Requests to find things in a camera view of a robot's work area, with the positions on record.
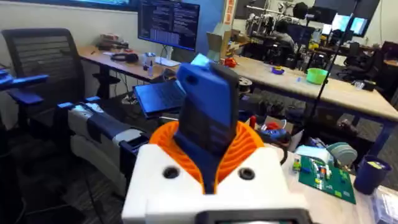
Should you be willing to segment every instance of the laptop keyboard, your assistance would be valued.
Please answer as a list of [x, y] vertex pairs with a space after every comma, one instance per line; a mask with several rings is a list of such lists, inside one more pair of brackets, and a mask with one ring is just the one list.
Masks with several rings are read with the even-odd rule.
[[156, 86], [155, 90], [166, 108], [181, 106], [184, 100], [184, 94], [177, 86], [175, 88], [161, 88], [161, 86]]

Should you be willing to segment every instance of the person with dark hair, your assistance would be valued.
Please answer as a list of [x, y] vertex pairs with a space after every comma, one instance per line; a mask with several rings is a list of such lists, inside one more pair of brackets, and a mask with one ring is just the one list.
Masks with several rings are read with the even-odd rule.
[[283, 41], [289, 43], [291, 48], [294, 50], [294, 40], [290, 35], [287, 34], [287, 26], [289, 25], [288, 22], [285, 20], [279, 21], [275, 25], [275, 30], [272, 32], [271, 36], [276, 37], [278, 41]]

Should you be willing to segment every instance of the green bowl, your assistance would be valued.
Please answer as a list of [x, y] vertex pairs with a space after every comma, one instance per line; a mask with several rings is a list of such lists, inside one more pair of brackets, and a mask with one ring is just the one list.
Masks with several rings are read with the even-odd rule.
[[307, 81], [321, 85], [326, 78], [328, 71], [319, 68], [309, 68], [307, 70]]

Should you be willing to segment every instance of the blue robot part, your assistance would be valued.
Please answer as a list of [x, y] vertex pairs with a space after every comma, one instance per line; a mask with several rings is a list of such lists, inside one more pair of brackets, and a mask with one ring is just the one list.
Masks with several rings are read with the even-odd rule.
[[183, 63], [177, 79], [187, 96], [174, 139], [201, 170], [205, 192], [212, 194], [218, 164], [236, 135], [238, 75], [215, 63]]

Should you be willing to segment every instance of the orange robot part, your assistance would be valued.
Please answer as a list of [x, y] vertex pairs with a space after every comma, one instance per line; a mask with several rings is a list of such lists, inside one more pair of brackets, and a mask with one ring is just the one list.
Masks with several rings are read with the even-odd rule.
[[[178, 121], [172, 121], [162, 125], [152, 135], [149, 144], [156, 144], [162, 148], [175, 162], [180, 164], [180, 166], [203, 186], [203, 179], [199, 168], [174, 141], [173, 137], [177, 129]], [[259, 147], [264, 147], [262, 139], [250, 126], [238, 121], [236, 125], [236, 136], [218, 165], [214, 184], [215, 192], [218, 183], [235, 170]]]

